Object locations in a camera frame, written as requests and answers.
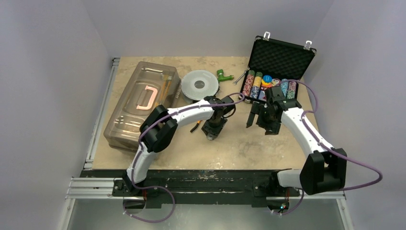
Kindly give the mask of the clear brown plastic storage box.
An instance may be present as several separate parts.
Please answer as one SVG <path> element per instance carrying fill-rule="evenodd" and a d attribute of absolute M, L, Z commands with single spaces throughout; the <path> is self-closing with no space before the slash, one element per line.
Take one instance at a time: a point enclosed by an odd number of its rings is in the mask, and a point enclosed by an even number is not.
<path fill-rule="evenodd" d="M 174 106 L 180 95 L 180 77 L 173 66 L 141 61 L 125 86 L 104 130 L 111 148 L 138 149 L 140 126 L 158 105 Z"/>

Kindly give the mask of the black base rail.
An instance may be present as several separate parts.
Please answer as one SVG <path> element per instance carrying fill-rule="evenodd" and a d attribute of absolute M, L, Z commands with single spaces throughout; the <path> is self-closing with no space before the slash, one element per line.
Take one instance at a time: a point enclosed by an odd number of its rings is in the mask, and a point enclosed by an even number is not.
<path fill-rule="evenodd" d="M 83 170 L 80 177 L 115 178 L 113 197 L 143 198 L 147 208 L 163 204 L 250 205 L 273 207 L 289 205 L 298 198 L 294 188 L 271 185 L 275 170 L 149 170 L 139 189 L 129 191 L 124 184 L 125 170 Z"/>

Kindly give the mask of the yellow blue chip row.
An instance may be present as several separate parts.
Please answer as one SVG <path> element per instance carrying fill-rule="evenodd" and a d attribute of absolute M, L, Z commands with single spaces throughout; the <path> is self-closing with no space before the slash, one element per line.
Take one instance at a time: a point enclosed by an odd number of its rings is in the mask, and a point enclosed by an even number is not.
<path fill-rule="evenodd" d="M 254 99 L 258 98 L 258 95 L 259 95 L 259 92 L 260 92 L 260 86 L 261 86 L 261 83 L 262 83 L 262 77 L 263 77 L 262 72 L 256 72 L 255 73 L 255 77 L 254 77 L 252 87 L 251 87 L 251 90 L 250 90 L 250 95 L 249 95 L 251 98 L 254 98 Z"/>

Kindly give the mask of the grey filament spool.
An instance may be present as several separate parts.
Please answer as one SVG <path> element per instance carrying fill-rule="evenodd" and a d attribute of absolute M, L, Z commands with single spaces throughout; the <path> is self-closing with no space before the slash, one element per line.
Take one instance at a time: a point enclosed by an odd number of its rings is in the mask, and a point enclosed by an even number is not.
<path fill-rule="evenodd" d="M 206 96 L 215 96 L 218 90 L 218 79 L 206 70 L 193 70 L 181 79 L 183 98 L 190 104 L 200 101 Z"/>

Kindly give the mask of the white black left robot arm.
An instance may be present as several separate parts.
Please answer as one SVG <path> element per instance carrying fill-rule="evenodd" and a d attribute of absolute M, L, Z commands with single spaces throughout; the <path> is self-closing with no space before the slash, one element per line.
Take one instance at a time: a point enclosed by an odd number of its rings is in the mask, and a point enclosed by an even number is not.
<path fill-rule="evenodd" d="M 231 96 L 204 99 L 179 108 L 157 106 L 140 127 L 138 150 L 130 167 L 123 176 L 124 190 L 131 196 L 142 192 L 147 171 L 157 153 L 166 149 L 176 130 L 182 126 L 204 121 L 202 131 L 208 140 L 216 139 L 227 119 L 236 111 L 236 102 Z"/>

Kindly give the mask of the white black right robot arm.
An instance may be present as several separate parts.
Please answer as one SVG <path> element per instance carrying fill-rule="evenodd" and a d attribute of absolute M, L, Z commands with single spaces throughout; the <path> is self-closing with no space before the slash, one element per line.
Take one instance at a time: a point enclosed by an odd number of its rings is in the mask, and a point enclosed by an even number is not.
<path fill-rule="evenodd" d="M 296 99 L 284 97 L 280 86 L 265 90 L 266 102 L 252 104 L 246 127 L 253 124 L 266 135 L 277 135 L 281 125 L 293 134 L 306 156 L 300 170 L 285 169 L 272 174 L 269 189 L 280 195 L 288 187 L 303 189 L 308 195 L 342 189 L 346 180 L 346 152 L 325 142 L 304 115 Z"/>

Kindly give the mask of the black poker set case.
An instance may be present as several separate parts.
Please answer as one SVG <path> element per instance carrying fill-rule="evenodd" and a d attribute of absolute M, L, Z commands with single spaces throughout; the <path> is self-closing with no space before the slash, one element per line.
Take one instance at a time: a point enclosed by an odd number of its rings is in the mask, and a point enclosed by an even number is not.
<path fill-rule="evenodd" d="M 304 45 L 297 45 L 272 39 L 269 32 L 256 36 L 240 89 L 240 92 L 245 95 L 245 102 L 264 103 L 258 97 L 251 97 L 245 93 L 249 75 L 255 76 L 257 72 L 261 72 L 263 75 L 280 80 L 300 80 L 316 53 L 317 50 L 312 47 L 311 41 L 306 41 Z"/>

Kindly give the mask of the red poker chip row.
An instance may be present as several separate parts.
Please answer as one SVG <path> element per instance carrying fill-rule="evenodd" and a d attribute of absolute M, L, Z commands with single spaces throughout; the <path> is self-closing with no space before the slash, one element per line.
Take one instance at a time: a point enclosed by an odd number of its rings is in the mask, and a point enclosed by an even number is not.
<path fill-rule="evenodd" d="M 250 96 L 250 92 L 251 92 L 251 88 L 252 88 L 254 79 L 255 79 L 255 71 L 249 70 L 248 74 L 246 76 L 246 79 L 244 81 L 243 90 L 242 90 L 242 93 L 244 94 L 245 97 Z"/>

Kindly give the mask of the clear round disc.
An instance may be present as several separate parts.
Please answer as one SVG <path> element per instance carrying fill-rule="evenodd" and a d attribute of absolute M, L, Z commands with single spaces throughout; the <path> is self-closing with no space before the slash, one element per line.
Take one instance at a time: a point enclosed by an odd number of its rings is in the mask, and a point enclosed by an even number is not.
<path fill-rule="evenodd" d="M 272 84 L 272 86 L 278 86 L 278 85 L 280 85 L 280 82 L 281 82 L 280 79 L 274 78 L 274 79 L 272 79 L 271 84 Z"/>

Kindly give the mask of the aluminium frame rail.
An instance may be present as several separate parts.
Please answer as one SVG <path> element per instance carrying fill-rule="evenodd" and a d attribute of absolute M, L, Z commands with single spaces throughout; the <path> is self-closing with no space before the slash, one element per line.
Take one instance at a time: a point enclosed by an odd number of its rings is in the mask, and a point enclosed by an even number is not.
<path fill-rule="evenodd" d="M 66 199 L 113 199 L 113 183 L 115 178 L 78 177 L 71 178 Z M 317 195 L 304 195 L 304 199 L 333 199 L 336 200 L 344 229 L 352 230 L 354 226 L 347 211 L 344 192 L 324 192 Z"/>

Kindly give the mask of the light blue chip row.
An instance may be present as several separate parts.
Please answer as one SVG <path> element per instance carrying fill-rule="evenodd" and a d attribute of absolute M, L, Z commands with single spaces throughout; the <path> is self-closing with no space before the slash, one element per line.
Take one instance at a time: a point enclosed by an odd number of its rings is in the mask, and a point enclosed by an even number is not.
<path fill-rule="evenodd" d="M 289 81 L 287 79 L 282 79 L 280 86 L 281 86 L 283 95 L 286 97 L 287 92 L 288 92 L 288 87 L 289 87 Z"/>

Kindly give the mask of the silver wrench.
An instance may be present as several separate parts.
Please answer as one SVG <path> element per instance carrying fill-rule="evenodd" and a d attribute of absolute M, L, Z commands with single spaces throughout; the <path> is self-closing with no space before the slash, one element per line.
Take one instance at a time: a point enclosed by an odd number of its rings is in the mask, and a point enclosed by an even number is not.
<path fill-rule="evenodd" d="M 237 85 L 239 81 L 241 81 L 243 78 L 245 78 L 248 74 L 248 69 L 246 69 L 234 82 L 233 85 Z"/>

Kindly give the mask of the blue poker button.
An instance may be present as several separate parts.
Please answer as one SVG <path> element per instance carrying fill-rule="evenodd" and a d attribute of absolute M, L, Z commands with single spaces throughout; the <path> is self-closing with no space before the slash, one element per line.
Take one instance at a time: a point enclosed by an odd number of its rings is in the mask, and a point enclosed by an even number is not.
<path fill-rule="evenodd" d="M 262 78 L 262 83 L 269 84 L 272 82 L 272 77 L 270 75 L 264 75 Z"/>

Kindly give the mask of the orange black pliers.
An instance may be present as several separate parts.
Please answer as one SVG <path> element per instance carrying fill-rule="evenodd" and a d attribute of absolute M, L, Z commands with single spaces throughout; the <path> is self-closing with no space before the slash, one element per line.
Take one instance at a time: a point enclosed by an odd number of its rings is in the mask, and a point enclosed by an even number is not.
<path fill-rule="evenodd" d="M 195 126 L 190 130 L 190 132 L 193 133 L 193 132 L 200 126 L 200 123 L 201 123 L 201 122 L 202 122 L 202 121 L 199 120 L 199 121 L 195 124 Z"/>

